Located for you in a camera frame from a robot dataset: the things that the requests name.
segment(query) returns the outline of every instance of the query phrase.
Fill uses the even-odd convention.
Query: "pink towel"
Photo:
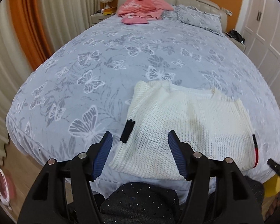
[[[148,24],[147,20],[141,17],[134,16],[133,18],[124,18],[124,24]]]
[[[124,18],[138,16],[147,20],[156,20],[160,19],[164,10],[173,10],[173,7],[164,0],[127,0],[117,10],[117,14]]]

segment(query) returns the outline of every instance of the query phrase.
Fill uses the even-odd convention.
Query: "light blue bedspread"
[[[186,181],[139,179],[108,166],[140,80],[217,87],[240,98],[259,148],[259,163],[247,174],[261,182],[274,175],[266,161],[280,163],[280,110],[265,80],[228,38],[171,20],[127,26],[113,16],[64,45],[15,96],[6,119],[10,137],[21,152],[45,164],[49,158],[72,159],[110,131],[113,148],[91,183],[94,191],[108,197],[125,182],[143,181],[175,189],[184,202]]]

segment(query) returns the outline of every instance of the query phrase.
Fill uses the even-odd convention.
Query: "closet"
[[[245,54],[258,68],[280,107],[280,3],[250,0],[243,37]]]

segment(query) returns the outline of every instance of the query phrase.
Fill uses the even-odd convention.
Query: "yellow object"
[[[117,7],[110,7],[110,8],[104,9],[104,15],[109,15],[109,14],[115,13],[116,9],[117,9]]]
[[[265,188],[265,197],[275,196],[280,192],[280,177],[276,174],[263,184]]]

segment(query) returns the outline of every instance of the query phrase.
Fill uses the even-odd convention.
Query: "nightstand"
[[[242,44],[242,43],[240,43],[239,41],[237,41],[237,40],[235,40],[235,39],[233,39],[233,38],[230,38],[230,37],[228,37],[228,36],[227,36],[227,38],[228,38],[232,43],[234,43],[242,52],[245,51],[246,46],[245,46],[244,44]]]
[[[91,15],[91,26],[98,24],[99,22],[111,17],[114,14],[104,15],[102,13],[95,13]]]

